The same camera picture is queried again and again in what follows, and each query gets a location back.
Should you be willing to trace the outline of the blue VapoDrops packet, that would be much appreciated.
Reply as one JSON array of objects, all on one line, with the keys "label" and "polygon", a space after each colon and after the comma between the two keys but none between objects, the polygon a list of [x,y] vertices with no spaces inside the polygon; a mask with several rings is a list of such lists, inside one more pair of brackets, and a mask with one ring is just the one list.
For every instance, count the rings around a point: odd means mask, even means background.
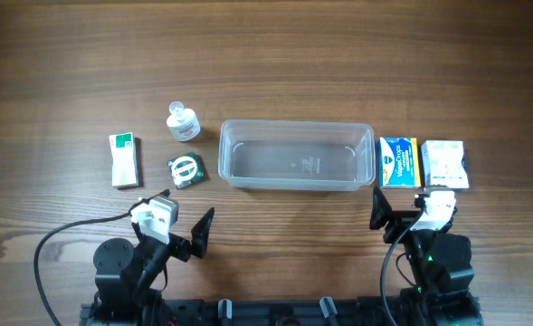
[{"label": "blue VapoDrops packet", "polygon": [[421,186],[416,138],[380,138],[377,146],[380,187],[418,188]]}]

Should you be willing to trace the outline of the dark green round tin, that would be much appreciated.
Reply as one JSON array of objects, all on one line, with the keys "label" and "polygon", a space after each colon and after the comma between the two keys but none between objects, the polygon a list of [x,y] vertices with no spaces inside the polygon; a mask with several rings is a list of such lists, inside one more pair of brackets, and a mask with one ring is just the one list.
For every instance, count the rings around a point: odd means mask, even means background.
[{"label": "dark green round tin", "polygon": [[176,189],[192,186],[205,180],[206,173],[201,159],[194,151],[170,159],[167,162]]}]

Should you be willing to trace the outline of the clear plastic container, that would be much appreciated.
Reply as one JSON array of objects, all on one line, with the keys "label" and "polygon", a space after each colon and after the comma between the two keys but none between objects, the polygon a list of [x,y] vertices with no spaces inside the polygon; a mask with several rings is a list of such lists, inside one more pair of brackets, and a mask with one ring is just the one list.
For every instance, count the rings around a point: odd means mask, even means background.
[{"label": "clear plastic container", "polygon": [[227,120],[218,174],[232,187],[357,191],[376,178],[374,131],[364,123]]}]

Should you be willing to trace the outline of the white round bottle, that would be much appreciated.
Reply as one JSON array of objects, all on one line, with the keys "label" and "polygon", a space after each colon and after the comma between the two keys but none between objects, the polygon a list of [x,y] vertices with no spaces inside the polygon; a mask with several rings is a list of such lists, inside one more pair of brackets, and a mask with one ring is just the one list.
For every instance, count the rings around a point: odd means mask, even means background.
[{"label": "white round bottle", "polygon": [[201,126],[192,109],[186,108],[180,101],[173,101],[168,110],[167,127],[177,141],[189,141],[199,134]]}]

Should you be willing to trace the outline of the white green medicine box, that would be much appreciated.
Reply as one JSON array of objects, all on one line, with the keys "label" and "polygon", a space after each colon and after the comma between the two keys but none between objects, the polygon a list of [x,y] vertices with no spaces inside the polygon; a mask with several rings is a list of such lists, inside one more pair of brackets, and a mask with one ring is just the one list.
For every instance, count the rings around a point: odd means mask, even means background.
[{"label": "white green medicine box", "polygon": [[110,135],[109,146],[112,156],[112,186],[115,188],[136,187],[139,184],[139,177],[133,133]]}]

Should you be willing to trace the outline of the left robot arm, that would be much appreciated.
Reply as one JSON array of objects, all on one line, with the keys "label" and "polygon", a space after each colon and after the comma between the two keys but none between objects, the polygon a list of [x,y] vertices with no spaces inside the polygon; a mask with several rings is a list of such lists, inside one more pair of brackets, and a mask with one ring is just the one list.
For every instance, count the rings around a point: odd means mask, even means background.
[{"label": "left robot arm", "polygon": [[124,238],[102,243],[93,255],[98,291],[80,315],[81,325],[177,325],[176,314],[152,287],[159,274],[168,277],[167,261],[204,258],[214,218],[210,208],[191,229],[190,240],[171,234],[164,244],[135,226],[138,244]]}]

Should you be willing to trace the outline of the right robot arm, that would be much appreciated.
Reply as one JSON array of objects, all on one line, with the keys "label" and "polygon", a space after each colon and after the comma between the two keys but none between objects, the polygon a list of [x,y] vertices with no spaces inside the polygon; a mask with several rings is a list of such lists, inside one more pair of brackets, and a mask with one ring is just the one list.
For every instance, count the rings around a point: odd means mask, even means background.
[{"label": "right robot arm", "polygon": [[[451,234],[457,213],[455,193],[436,188],[414,197],[412,210],[395,210],[379,187],[373,188],[369,222],[385,230],[389,245],[381,266],[379,291],[386,325],[482,325],[478,299],[469,286],[474,277],[471,240]],[[396,298],[386,295],[386,272],[398,245],[405,248],[414,281]]]}]

